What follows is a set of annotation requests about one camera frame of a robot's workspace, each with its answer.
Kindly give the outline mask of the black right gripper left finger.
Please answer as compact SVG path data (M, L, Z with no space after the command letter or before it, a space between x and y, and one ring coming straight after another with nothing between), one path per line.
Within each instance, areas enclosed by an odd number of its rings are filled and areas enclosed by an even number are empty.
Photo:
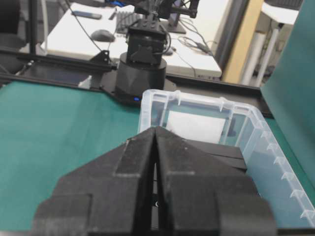
M34 236L144 236L151 228L153 147L147 129L62 176L35 212Z

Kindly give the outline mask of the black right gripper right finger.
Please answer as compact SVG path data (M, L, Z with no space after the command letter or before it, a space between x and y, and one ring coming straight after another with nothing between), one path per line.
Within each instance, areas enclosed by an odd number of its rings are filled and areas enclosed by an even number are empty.
M160 226L173 236L275 236L252 178L157 127Z

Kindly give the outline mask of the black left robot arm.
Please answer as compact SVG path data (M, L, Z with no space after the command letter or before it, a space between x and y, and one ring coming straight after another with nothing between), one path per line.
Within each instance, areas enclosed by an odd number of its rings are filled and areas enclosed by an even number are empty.
M103 75L100 89L121 103L139 105L148 89L163 89L167 62L163 54L171 46L171 36L161 24L171 14L197 16L199 2L189 6L174 0L123 0L134 6L135 13L143 17L127 27L127 51L120 55L117 70Z

